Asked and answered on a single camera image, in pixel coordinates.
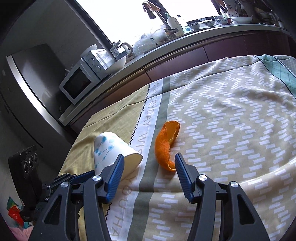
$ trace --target plastic bottle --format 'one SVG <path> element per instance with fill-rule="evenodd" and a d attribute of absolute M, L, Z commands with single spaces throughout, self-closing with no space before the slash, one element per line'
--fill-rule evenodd
<path fill-rule="evenodd" d="M 186 21 L 183 18 L 181 18 L 180 15 L 177 15 L 177 17 L 178 17 L 177 20 L 181 24 L 181 26 L 183 27 L 184 32 L 186 33 L 188 31 L 190 31 L 190 28 L 189 28 L 188 24 L 186 23 Z"/>
<path fill-rule="evenodd" d="M 168 12 L 165 13 L 168 17 L 167 23 L 171 28 L 177 28 L 179 31 L 175 33 L 176 36 L 180 36 L 184 34 L 182 26 L 179 24 L 178 20 L 174 17 L 171 17 Z"/>

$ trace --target microwave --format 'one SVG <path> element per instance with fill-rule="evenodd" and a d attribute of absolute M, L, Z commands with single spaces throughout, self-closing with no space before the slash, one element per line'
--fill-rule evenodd
<path fill-rule="evenodd" d="M 60 90 L 73 104 L 109 76 L 106 69 L 108 64 L 112 63 L 105 63 L 98 51 L 89 51 L 85 57 L 82 57 L 59 85 Z"/>

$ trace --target blue gripper pad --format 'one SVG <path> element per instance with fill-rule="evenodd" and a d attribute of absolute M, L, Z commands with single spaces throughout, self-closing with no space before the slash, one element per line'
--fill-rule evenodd
<path fill-rule="evenodd" d="M 184 192 L 185 198 L 191 202 L 194 198 L 195 179 L 199 176 L 194 166 L 186 164 L 181 153 L 175 155 L 175 167 Z"/>
<path fill-rule="evenodd" d="M 112 169 L 108 177 L 105 180 L 104 190 L 107 193 L 106 203 L 109 203 L 114 197 L 117 191 L 122 173 L 124 169 L 124 157 L 123 155 L 118 155 L 116 161 L 113 164 Z"/>

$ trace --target paper cup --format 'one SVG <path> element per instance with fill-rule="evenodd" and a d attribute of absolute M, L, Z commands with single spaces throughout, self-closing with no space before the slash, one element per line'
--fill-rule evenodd
<path fill-rule="evenodd" d="M 121 179 L 131 174 L 143 159 L 143 156 L 126 144 L 113 132 L 104 132 L 94 141 L 95 173 L 100 175 L 104 167 L 112 165 L 118 155 L 124 156 L 124 170 Z"/>

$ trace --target microwave knob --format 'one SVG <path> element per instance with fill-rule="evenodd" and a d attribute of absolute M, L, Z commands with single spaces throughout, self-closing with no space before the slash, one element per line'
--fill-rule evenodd
<path fill-rule="evenodd" d="M 91 65 L 94 64 L 94 59 L 93 58 L 89 59 L 89 64 L 91 64 Z"/>
<path fill-rule="evenodd" d="M 95 70 L 95 72 L 100 72 L 101 67 L 97 65 L 97 66 L 94 68 L 94 70 Z"/>

